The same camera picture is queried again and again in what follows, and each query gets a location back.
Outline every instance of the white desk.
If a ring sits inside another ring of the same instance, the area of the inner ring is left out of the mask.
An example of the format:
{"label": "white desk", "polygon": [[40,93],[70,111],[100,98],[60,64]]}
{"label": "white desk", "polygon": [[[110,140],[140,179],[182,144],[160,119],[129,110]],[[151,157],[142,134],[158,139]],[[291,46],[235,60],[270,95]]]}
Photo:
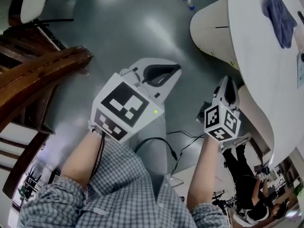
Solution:
{"label": "white desk", "polygon": [[[299,10],[304,14],[300,1],[283,1],[304,31],[297,15]],[[273,136],[268,137],[273,141],[267,142],[274,149],[271,164],[274,167],[303,137],[304,87],[297,89],[295,39],[290,49],[280,47],[271,21],[262,13],[262,2],[220,0],[194,15],[190,31],[202,51],[239,68],[249,93],[272,128],[267,132],[273,132]],[[245,115],[248,107],[240,106]],[[257,130],[262,136],[265,134],[265,129],[257,127]]]}

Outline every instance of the person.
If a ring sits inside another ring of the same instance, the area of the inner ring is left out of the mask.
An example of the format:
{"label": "person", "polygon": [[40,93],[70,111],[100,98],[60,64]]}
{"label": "person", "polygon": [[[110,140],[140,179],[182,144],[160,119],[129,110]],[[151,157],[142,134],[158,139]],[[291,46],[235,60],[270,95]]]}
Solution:
{"label": "person", "polygon": [[247,215],[254,221],[261,221],[270,216],[280,219],[286,213],[286,206],[273,205],[268,197],[267,180],[263,182],[263,192],[260,191],[261,180],[255,177],[247,164],[245,145],[249,138],[240,139],[235,143],[237,160],[231,148],[223,152],[226,165],[235,183],[236,195],[241,208],[248,209]]}
{"label": "person", "polygon": [[211,204],[218,143],[206,137],[187,198],[182,202],[163,177],[158,190],[141,159],[124,144],[89,132],[65,162],[60,178],[24,205],[20,227],[199,227],[226,228]]}

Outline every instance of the hand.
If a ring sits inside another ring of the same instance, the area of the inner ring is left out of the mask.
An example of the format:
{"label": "hand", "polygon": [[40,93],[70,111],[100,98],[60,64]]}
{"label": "hand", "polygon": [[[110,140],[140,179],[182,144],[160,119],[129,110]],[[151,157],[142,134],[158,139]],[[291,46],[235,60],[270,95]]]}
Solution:
{"label": "hand", "polygon": [[257,174],[257,175],[256,175],[256,179],[257,179],[258,181],[261,181],[260,175],[261,175],[261,174]]}

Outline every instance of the towel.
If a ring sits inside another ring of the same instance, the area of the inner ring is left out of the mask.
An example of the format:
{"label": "towel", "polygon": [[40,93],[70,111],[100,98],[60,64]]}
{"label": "towel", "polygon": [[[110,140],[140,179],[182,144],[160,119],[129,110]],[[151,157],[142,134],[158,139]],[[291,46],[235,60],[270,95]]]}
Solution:
{"label": "towel", "polygon": [[265,0],[262,6],[263,14],[268,17],[274,27],[275,35],[284,48],[291,47],[294,27],[297,26],[282,0]]}

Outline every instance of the shoe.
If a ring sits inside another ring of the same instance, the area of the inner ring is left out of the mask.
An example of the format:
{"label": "shoe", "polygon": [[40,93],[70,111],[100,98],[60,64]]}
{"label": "shoe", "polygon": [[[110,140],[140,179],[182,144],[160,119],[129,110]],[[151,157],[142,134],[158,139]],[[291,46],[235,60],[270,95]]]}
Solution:
{"label": "shoe", "polygon": [[228,150],[228,149],[233,149],[235,146],[234,146],[234,144],[231,144],[231,145],[228,145],[228,146],[225,146],[225,147],[223,147],[222,149],[221,149],[221,153],[224,153],[226,150]]}
{"label": "shoe", "polygon": [[233,144],[237,148],[240,145],[245,145],[251,138],[251,134],[247,133],[245,136],[238,138]]}

